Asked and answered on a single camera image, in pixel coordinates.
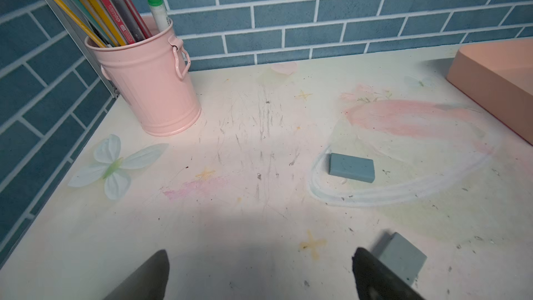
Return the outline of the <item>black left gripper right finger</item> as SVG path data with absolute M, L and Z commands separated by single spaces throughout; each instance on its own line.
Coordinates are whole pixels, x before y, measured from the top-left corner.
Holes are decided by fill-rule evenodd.
M 360 300 L 424 300 L 400 277 L 382 264 L 370 251 L 358 247 L 352 257 L 353 275 Z

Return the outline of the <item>blue-grey eraser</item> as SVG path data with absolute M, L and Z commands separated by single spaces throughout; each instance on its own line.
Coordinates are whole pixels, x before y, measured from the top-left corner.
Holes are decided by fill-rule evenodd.
M 330 154 L 329 175 L 366 183 L 376 178 L 373 160 L 335 153 Z

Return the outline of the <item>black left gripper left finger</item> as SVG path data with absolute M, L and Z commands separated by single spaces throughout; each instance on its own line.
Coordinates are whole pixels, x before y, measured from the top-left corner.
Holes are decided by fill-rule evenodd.
M 167 251 L 161 249 L 122 281 L 105 297 L 105 300 L 164 299 L 169 280 L 169 268 Z

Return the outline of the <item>pink storage tray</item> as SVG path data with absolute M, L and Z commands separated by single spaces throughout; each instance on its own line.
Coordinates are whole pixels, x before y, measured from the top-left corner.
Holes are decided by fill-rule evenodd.
M 446 79 L 532 143 L 531 39 L 465 45 Z

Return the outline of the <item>grey-green eraser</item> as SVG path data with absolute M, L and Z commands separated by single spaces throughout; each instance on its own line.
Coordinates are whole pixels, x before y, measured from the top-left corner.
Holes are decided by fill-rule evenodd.
M 427 256 L 400 233 L 393 233 L 377 252 L 378 260 L 409 286 L 424 266 Z

